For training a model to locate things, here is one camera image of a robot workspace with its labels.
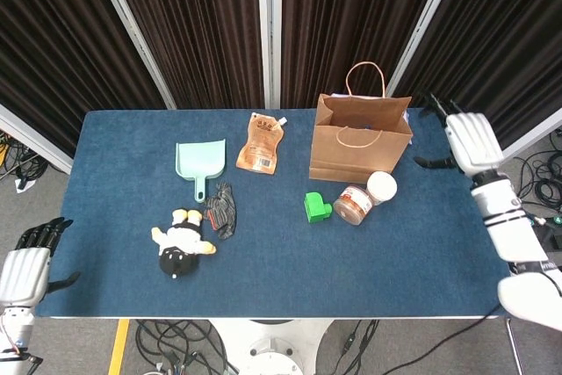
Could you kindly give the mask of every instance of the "light blue dustpan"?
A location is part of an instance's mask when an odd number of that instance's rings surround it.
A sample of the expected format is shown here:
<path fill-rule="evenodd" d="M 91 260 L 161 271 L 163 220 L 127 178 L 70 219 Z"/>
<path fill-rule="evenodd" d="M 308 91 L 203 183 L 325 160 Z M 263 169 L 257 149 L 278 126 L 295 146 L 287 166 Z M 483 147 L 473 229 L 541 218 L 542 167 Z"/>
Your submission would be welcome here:
<path fill-rule="evenodd" d="M 225 168 L 226 140 L 176 144 L 176 173 L 195 181 L 195 200 L 205 201 L 205 179 L 219 177 Z"/>

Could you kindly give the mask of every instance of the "dark brown curtain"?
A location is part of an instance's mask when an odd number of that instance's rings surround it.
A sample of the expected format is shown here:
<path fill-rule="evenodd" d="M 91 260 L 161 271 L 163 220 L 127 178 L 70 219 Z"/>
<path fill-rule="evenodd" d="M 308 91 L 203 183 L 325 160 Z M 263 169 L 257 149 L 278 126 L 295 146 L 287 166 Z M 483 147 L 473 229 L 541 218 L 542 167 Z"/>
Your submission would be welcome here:
<path fill-rule="evenodd" d="M 508 146 L 562 107 L 562 0 L 443 0 L 398 92 L 424 88 Z"/>
<path fill-rule="evenodd" d="M 426 0 L 283 0 L 281 105 L 314 107 L 319 93 L 344 92 L 358 61 L 390 79 Z M 380 95 L 373 68 L 352 77 L 356 94 Z"/>
<path fill-rule="evenodd" d="M 263 107 L 258 0 L 127 2 L 178 107 Z"/>
<path fill-rule="evenodd" d="M 164 107 L 110 0 L 0 8 L 0 104 L 66 153 L 90 110 Z"/>

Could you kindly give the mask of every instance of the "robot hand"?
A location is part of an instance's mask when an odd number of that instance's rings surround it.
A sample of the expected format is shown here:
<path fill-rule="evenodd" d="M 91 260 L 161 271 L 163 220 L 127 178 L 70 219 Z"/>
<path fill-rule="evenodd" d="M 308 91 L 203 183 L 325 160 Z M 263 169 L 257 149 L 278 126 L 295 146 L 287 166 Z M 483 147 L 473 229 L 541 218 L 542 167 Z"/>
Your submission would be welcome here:
<path fill-rule="evenodd" d="M 498 284 L 501 304 L 518 318 L 562 331 L 562 272 L 549 261 L 511 181 L 498 171 L 503 154 L 490 123 L 479 113 L 448 114 L 433 95 L 429 102 L 452 161 L 473 181 L 471 194 L 496 252 L 508 263 L 512 277 Z M 429 167 L 425 162 L 420 165 Z"/>
<path fill-rule="evenodd" d="M 28 374 L 34 373 L 42 362 L 27 352 L 33 326 L 33 308 L 46 294 L 71 286 L 80 276 L 73 273 L 62 281 L 49 283 L 51 257 L 62 232 L 72 220 L 60 217 L 26 230 L 16 248 L 8 253 L 0 276 L 0 373 L 19 375 L 24 362 L 32 363 Z"/>

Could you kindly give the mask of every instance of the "blue table mat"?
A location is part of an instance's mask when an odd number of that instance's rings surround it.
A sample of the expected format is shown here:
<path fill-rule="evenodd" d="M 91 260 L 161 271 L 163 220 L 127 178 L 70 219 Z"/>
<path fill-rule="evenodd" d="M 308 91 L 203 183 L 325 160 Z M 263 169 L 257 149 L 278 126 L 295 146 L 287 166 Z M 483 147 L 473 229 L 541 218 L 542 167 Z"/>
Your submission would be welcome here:
<path fill-rule="evenodd" d="M 315 110 L 286 116 L 274 176 L 235 167 L 250 110 L 101 111 L 83 124 L 61 215 L 74 220 L 52 262 L 51 279 L 79 270 L 67 290 L 48 295 L 42 316 L 93 317 L 431 317 L 486 314 L 508 275 L 469 187 L 456 170 L 427 170 L 413 157 L 442 158 L 449 147 L 436 117 L 410 109 L 414 144 L 393 176 L 394 199 L 361 226 L 335 213 L 309 224 L 305 194 L 334 202 L 346 183 L 308 178 Z M 234 237 L 197 270 L 171 279 L 160 271 L 150 228 L 165 231 L 171 212 L 199 208 L 194 184 L 175 172 L 177 142 L 227 139 L 219 181 L 233 185 Z"/>

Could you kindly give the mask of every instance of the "brown paper bag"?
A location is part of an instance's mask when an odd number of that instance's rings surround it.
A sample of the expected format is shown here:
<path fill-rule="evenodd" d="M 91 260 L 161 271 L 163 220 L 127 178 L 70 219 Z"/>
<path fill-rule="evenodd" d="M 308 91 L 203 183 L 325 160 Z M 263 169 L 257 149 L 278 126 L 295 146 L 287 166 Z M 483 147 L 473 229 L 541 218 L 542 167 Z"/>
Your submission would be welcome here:
<path fill-rule="evenodd" d="M 382 77 L 383 97 L 354 97 L 349 74 L 370 64 Z M 366 184 L 377 170 L 392 172 L 412 138 L 402 114 L 410 97 L 385 98 L 385 78 L 373 62 L 360 62 L 349 70 L 347 97 L 320 94 L 310 153 L 311 179 Z"/>

